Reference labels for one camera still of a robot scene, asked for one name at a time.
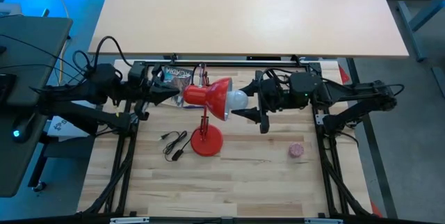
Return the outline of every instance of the wooden table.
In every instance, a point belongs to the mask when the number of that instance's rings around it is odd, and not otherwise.
[[[122,61],[115,66],[126,77]],[[341,82],[336,61],[321,62],[325,78]],[[250,83],[257,68],[209,67],[210,80],[233,78],[234,88]],[[256,98],[249,107],[255,106]],[[335,104],[332,113],[346,109]],[[110,104],[104,110],[114,111]],[[172,141],[158,141],[169,131],[191,132],[199,125],[202,109],[178,109],[160,105],[149,107],[150,117],[140,122],[136,151],[126,203],[126,213],[148,216],[271,216],[315,217],[327,213],[312,110],[269,113],[270,131],[259,133],[259,125],[231,115],[223,122],[210,116],[210,123],[224,134],[224,145],[214,157],[200,157],[188,145],[177,162],[167,162],[162,149]],[[79,201],[79,211],[88,208],[107,185],[118,137],[96,139]],[[303,145],[299,159],[287,155],[291,143]],[[346,186],[371,211],[357,145],[349,138],[337,138],[341,170]],[[118,202],[117,186],[114,205]],[[333,186],[338,209],[339,199]]]
[[[89,52],[106,35],[126,54],[408,57],[386,0],[105,0]]]

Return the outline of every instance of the pink ball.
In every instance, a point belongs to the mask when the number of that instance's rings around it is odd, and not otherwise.
[[[292,158],[298,158],[305,152],[304,147],[299,143],[292,143],[289,146],[289,155]]]

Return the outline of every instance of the black robotic arm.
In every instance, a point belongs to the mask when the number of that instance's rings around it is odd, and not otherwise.
[[[318,115],[317,123],[323,125],[325,133],[330,135],[341,131],[349,123],[360,122],[369,112],[392,110],[397,103],[390,86],[381,81],[345,86],[309,72],[279,70],[290,74],[281,75],[283,80],[274,70],[256,71],[255,79],[241,89],[248,96],[258,94],[258,107],[232,111],[260,123],[262,134],[269,130],[268,111],[275,113],[285,109],[303,109],[309,103],[318,110],[324,110],[337,102],[359,100],[338,115]],[[264,74],[269,78],[263,80]]]
[[[149,68],[144,62],[135,62],[127,81],[122,81],[122,73],[111,64],[99,64],[96,68],[87,69],[77,85],[47,86],[37,91],[40,94],[38,109],[45,115],[59,115],[92,135],[96,133],[99,123],[107,124],[116,131],[128,132],[136,119],[148,119],[149,113],[145,109],[150,102],[158,105],[179,93],[177,88],[163,82],[160,64],[153,66],[150,80],[147,77]],[[100,105],[106,103],[108,98],[114,106],[119,106],[122,100],[135,102],[134,113],[106,113],[72,102],[86,100]]]

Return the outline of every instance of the floor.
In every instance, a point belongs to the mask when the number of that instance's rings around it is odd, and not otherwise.
[[[60,0],[5,0],[20,3],[25,15],[40,16],[45,8],[52,17],[65,17]],[[72,52],[86,50],[95,29],[104,0],[65,0],[70,17],[74,20],[73,37],[65,55],[71,61]],[[427,1],[412,1],[408,7],[412,13],[428,4]],[[399,218],[445,223],[445,173],[443,150],[445,149],[445,99],[442,97],[430,67],[445,69],[445,11],[439,12],[419,32],[429,57],[417,63],[410,41],[407,39],[401,18],[395,10],[394,1],[389,5],[394,19],[412,55],[404,61],[356,60],[361,82],[381,79],[386,83],[403,83],[405,92],[398,96],[398,106],[389,113],[372,113],[371,119],[380,152],[387,172]],[[112,61],[112,56],[102,56],[99,61]],[[339,59],[346,69],[345,60]],[[66,71],[75,75],[73,70]],[[57,84],[53,74],[49,83]],[[360,140],[365,140],[362,126],[356,131]],[[367,145],[359,148],[366,182],[372,201],[385,215],[382,197]],[[73,214],[76,211],[87,160],[50,159],[42,180],[48,187],[34,193],[26,187],[34,156],[19,193],[14,198],[0,198],[0,220],[35,218]]]

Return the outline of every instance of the tabletop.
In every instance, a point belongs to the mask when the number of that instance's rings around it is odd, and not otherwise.
[[[122,61],[116,61],[115,66],[126,77],[129,68]],[[321,62],[321,67],[325,78],[341,82],[336,61]],[[207,68],[210,82],[229,76],[234,88],[250,83],[255,70],[251,67]],[[256,100],[250,99],[248,108],[255,105]],[[331,112],[338,113],[346,107],[346,103],[338,103]],[[104,109],[114,111],[111,104]],[[202,109],[160,104],[149,107],[148,111],[148,121],[139,125],[125,207],[127,214],[137,211],[139,216],[314,217],[317,213],[327,213],[310,106],[303,110],[269,113],[267,134],[260,134],[259,125],[237,115],[230,115],[226,122],[210,115],[209,122],[224,136],[221,152],[214,157],[201,157],[188,145],[177,162],[167,162],[162,153],[173,137],[165,141],[158,139],[169,131],[183,130],[188,131],[189,137],[200,123]],[[108,184],[117,142],[116,135],[96,139],[79,211],[87,209]],[[291,143],[304,147],[305,153],[300,158],[288,156]],[[356,143],[340,136],[337,149],[346,186],[363,208],[371,211]],[[120,187],[117,185],[114,207]],[[340,209],[335,185],[333,194]]]
[[[8,178],[0,179],[0,197],[12,197],[17,193],[48,117],[37,114],[33,133],[25,143],[13,141],[13,123],[18,117],[30,115],[29,111],[36,105],[39,95],[30,87],[43,88],[47,84],[57,61],[51,55],[59,55],[71,25],[72,20],[67,18],[0,17],[0,46],[6,47],[0,54],[0,73],[17,75],[7,105],[0,108],[0,163],[7,164],[0,166],[0,178]],[[30,66],[6,68],[12,65]]]
[[[106,35],[126,54],[408,56],[386,0],[105,0],[89,52]]]

